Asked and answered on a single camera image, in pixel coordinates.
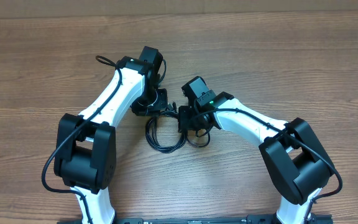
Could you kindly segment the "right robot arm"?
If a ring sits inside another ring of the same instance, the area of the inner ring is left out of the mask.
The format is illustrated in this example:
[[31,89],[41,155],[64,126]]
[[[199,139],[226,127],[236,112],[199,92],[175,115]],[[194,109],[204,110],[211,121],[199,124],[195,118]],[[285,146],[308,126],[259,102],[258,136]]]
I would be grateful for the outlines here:
[[273,185],[281,195],[273,214],[248,215],[245,223],[332,223],[331,215],[311,208],[335,174],[328,153],[303,119],[291,122],[264,116],[226,92],[215,94],[201,77],[182,86],[188,105],[179,108],[178,130],[236,133],[259,148]]

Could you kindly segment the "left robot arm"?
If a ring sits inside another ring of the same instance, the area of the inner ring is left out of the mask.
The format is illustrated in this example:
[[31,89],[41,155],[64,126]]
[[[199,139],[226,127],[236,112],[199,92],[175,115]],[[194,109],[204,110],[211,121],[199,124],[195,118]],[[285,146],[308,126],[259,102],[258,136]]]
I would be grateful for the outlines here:
[[112,223],[115,211],[108,186],[116,168],[116,129],[127,110],[137,116],[155,116],[168,106],[161,89],[165,65],[158,49],[145,46],[139,58],[117,62],[96,56],[114,67],[111,82],[78,115],[64,114],[58,124],[56,150],[48,160],[55,175],[75,194],[82,218],[78,223]]

